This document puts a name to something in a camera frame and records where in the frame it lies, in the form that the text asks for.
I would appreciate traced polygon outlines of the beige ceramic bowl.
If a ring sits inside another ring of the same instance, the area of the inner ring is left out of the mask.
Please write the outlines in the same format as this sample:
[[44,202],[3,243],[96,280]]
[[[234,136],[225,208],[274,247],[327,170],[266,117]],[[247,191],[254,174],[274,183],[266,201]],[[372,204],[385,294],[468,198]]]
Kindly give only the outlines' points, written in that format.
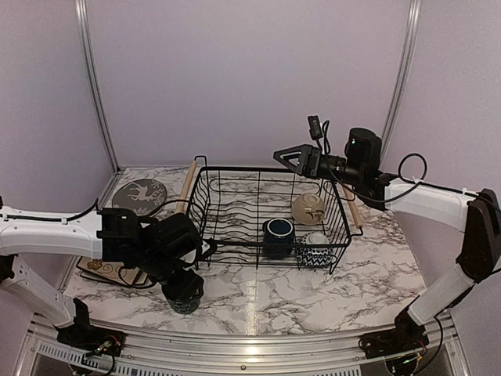
[[315,193],[303,193],[291,205],[291,215],[302,225],[314,226],[323,222],[325,204]]

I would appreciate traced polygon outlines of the floral square plate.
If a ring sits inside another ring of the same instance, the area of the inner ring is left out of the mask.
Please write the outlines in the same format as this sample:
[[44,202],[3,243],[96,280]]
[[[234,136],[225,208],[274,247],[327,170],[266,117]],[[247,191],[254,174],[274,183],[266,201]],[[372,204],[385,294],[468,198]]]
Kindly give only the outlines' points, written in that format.
[[[80,272],[85,271],[88,273],[98,274],[103,277],[119,277],[119,269],[123,266],[121,262],[104,262],[100,259],[90,259],[81,257],[77,262],[76,268]],[[131,279],[130,275],[134,276],[139,272],[138,269],[123,269],[122,273],[126,275],[126,279]]]

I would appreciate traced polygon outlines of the dark blue mug front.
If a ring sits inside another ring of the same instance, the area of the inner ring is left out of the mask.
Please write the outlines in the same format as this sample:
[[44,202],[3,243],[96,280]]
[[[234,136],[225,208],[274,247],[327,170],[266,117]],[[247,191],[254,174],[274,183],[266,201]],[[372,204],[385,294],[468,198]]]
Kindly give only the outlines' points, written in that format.
[[263,254],[269,259],[284,259],[293,251],[295,229],[289,219],[276,218],[263,223]]

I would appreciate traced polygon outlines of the dark blue mug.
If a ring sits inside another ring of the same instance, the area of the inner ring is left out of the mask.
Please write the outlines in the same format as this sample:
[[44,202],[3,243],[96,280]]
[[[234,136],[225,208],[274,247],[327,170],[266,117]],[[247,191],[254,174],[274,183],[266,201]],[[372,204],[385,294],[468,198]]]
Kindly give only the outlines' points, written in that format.
[[168,304],[176,313],[187,315],[199,308],[201,297],[202,294],[198,293],[185,301],[168,300]]
[[293,251],[295,229],[289,219],[276,218],[263,223],[263,254],[269,259],[284,259]]

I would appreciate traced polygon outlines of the blue white patterned bowl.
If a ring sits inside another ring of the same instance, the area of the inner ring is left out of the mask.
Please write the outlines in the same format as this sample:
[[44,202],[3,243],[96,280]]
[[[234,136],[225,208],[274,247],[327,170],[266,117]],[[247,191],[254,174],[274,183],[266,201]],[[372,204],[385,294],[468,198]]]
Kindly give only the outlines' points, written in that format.
[[328,247],[328,238],[320,232],[311,232],[301,238],[297,251],[300,266],[311,268],[326,267],[333,261],[333,249]]

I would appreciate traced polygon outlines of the grey reindeer round plate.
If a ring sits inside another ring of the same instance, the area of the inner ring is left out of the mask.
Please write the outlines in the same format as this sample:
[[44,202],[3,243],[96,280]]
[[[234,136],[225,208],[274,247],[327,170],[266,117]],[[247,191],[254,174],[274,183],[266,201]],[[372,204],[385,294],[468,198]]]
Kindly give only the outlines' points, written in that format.
[[125,184],[113,196],[112,208],[126,208],[137,216],[148,215],[166,201],[165,185],[155,179],[137,179]]

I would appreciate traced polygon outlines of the white square plate black rim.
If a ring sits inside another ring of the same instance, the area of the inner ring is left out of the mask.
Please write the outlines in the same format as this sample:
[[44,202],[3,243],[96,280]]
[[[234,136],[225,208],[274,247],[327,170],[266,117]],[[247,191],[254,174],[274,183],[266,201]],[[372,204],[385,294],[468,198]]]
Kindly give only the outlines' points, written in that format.
[[103,277],[98,274],[88,273],[85,271],[80,271],[78,275],[87,281],[92,281],[101,284],[107,284],[112,286],[126,287],[126,288],[150,288],[151,283],[145,273],[139,271],[136,275],[130,275],[131,279],[126,279],[126,275],[122,273],[122,278],[120,277]]

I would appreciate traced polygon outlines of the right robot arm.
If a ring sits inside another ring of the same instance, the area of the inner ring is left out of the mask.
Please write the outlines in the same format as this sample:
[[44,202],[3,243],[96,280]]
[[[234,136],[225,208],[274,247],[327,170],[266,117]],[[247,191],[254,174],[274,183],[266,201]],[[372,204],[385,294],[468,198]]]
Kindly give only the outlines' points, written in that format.
[[500,208],[496,194],[444,188],[423,179],[403,179],[380,170],[381,139],[366,128],[352,128],[344,156],[325,147],[302,144],[278,150],[273,157],[292,172],[310,179],[345,185],[368,207],[405,213],[445,224],[463,234],[456,264],[395,318],[387,343],[403,351],[415,342],[424,325],[443,309],[465,297],[496,273],[500,258]]

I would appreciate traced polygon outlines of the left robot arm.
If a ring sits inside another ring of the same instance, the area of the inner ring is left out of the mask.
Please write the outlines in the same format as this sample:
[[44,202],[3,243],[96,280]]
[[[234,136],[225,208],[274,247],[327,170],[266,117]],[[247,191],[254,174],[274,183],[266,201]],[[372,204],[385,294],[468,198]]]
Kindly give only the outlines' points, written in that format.
[[181,211],[159,220],[126,208],[95,205],[76,215],[1,207],[2,290],[22,299],[58,331],[67,329],[83,349],[99,341],[87,305],[58,292],[33,272],[24,254],[76,255],[138,268],[161,286],[175,312],[189,314],[198,309],[204,295],[204,279],[193,266],[210,250]]

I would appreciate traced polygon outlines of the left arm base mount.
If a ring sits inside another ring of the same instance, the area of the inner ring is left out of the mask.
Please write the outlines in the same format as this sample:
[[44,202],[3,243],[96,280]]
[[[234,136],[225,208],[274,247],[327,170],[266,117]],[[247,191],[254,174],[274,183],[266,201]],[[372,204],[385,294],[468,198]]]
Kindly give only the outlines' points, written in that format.
[[57,341],[64,345],[85,350],[84,359],[93,356],[110,356],[111,365],[101,375],[111,375],[116,368],[116,360],[123,349],[125,333],[123,331],[96,327],[91,324],[72,324],[56,328]]

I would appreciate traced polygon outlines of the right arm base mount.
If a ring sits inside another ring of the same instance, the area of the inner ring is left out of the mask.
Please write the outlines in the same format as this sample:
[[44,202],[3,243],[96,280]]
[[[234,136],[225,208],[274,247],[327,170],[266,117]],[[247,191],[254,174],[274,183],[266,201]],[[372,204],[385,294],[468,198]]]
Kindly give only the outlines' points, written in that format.
[[428,345],[426,331],[411,339],[402,339],[397,337],[396,329],[363,334],[358,342],[367,359],[385,358],[385,367],[390,375],[414,375],[427,354]]

